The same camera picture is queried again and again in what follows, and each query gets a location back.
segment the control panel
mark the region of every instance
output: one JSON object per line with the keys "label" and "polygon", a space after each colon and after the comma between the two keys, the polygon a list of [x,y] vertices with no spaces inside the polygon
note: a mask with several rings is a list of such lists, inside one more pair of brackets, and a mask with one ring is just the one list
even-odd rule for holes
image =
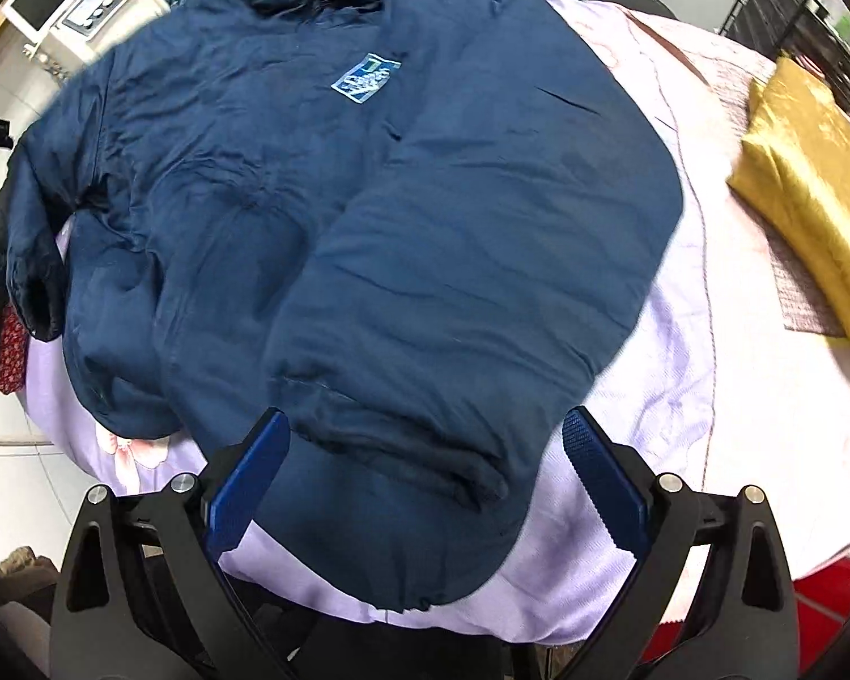
{"label": "control panel", "polygon": [[79,0],[66,13],[61,25],[90,38],[123,2],[127,0]]}

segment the navy blue jacket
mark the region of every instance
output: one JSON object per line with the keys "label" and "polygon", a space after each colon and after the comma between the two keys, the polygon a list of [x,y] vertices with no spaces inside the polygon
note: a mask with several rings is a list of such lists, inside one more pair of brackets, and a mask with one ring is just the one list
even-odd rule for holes
{"label": "navy blue jacket", "polygon": [[[368,53],[401,67],[357,104],[331,85]],[[62,90],[10,180],[11,297],[88,411],[210,454],[282,409],[257,522],[397,610],[507,556],[682,208],[544,0],[188,0]]]}

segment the pink flower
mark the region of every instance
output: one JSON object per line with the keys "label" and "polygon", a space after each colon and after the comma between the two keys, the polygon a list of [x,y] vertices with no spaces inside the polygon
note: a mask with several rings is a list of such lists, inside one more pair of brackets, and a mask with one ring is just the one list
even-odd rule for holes
{"label": "pink flower", "polygon": [[113,467],[117,473],[117,479],[126,489],[127,496],[133,496],[139,490],[136,463],[143,468],[154,470],[167,459],[169,437],[162,437],[159,440],[126,440],[105,430],[97,422],[95,422],[95,434],[100,449],[108,455],[113,455]]}

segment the lavender fabric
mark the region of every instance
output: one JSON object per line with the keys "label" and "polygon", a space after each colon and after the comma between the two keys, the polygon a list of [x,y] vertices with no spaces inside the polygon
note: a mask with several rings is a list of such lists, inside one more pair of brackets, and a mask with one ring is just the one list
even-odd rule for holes
{"label": "lavender fabric", "polygon": [[[555,0],[552,4],[559,9],[585,8],[583,15],[597,20],[599,27],[606,17],[614,17],[612,10],[588,3]],[[610,48],[615,52],[614,44]],[[635,331],[596,380],[584,404],[613,440],[635,447],[653,470],[682,473],[691,486],[700,488],[702,474],[689,467],[687,453],[712,427],[714,349],[705,292],[703,217],[682,167],[673,113],[656,87],[653,61],[634,58],[628,70],[614,70],[614,75],[671,150],[685,197],[682,219]],[[62,248],[63,236],[59,244]],[[198,472],[205,464],[185,434],[170,438],[160,463],[163,453],[139,462],[138,449],[127,440],[120,440],[111,453],[114,448],[107,446],[106,439],[112,436],[106,433],[102,446],[94,420],[70,387],[61,340],[32,340],[26,406],[32,420],[56,445],[116,493],[131,492],[135,483],[139,490],[156,490],[175,474]],[[138,481],[131,468],[138,473]],[[592,631],[623,584],[632,557],[610,540],[564,455],[558,426],[544,453],[528,517],[514,549],[500,570],[463,600],[427,612],[396,614],[374,609],[333,588],[255,525],[238,549],[224,554],[220,565],[289,600],[352,621],[444,627],[511,642],[566,644]]]}

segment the blue gripper pad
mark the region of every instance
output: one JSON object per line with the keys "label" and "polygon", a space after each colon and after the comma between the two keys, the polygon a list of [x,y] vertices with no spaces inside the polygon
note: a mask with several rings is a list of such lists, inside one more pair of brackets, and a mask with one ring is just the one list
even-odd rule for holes
{"label": "blue gripper pad", "polygon": [[648,509],[614,457],[607,435],[596,431],[578,408],[564,417],[563,435],[564,452],[614,544],[643,559],[650,547]]}
{"label": "blue gripper pad", "polygon": [[289,449],[290,422],[282,411],[269,409],[207,506],[205,550],[212,561],[239,545]]}

